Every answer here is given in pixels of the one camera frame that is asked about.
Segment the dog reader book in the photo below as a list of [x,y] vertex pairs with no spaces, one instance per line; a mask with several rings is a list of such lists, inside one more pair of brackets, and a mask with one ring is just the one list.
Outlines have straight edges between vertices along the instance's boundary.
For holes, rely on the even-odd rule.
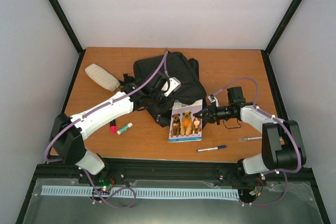
[[194,114],[203,108],[203,100],[191,105],[174,101],[170,122],[169,143],[184,143],[202,140],[202,120]]

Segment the black student backpack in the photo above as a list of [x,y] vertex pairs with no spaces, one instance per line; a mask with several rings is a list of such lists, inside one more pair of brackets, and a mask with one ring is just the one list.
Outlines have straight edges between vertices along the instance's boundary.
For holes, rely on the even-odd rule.
[[135,110],[146,109],[161,127],[170,125],[175,102],[205,105],[206,91],[199,80],[199,63],[187,59],[181,52],[137,60],[133,64],[134,76],[124,74],[121,81],[126,93],[144,85],[131,95]]

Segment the cream knitted pencil case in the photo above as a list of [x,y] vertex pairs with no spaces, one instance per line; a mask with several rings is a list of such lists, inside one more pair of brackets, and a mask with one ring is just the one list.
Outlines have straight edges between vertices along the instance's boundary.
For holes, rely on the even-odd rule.
[[113,92],[120,86],[119,80],[96,64],[87,66],[85,72],[91,80],[106,90]]

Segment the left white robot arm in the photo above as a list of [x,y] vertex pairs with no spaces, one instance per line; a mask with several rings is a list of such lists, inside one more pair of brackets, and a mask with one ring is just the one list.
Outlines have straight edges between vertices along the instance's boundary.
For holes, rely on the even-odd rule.
[[175,77],[155,72],[146,81],[135,80],[126,84],[116,94],[100,104],[81,113],[66,116],[64,113],[55,119],[50,143],[45,155],[54,148],[57,158],[46,158],[49,163],[61,161],[76,165],[90,173],[97,183],[108,180],[109,170],[103,159],[87,149],[84,141],[95,131],[111,121],[152,105],[168,106],[173,103],[173,95],[181,83]]

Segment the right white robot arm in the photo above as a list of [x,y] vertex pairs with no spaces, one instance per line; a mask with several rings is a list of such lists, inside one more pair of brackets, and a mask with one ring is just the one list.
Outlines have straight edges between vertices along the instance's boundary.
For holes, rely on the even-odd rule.
[[227,89],[228,105],[220,106],[217,97],[208,96],[210,105],[195,113],[206,123],[237,119],[251,125],[261,133],[261,153],[237,162],[238,176],[275,172],[297,173],[306,162],[299,125],[294,120],[284,120],[247,102],[241,87]]

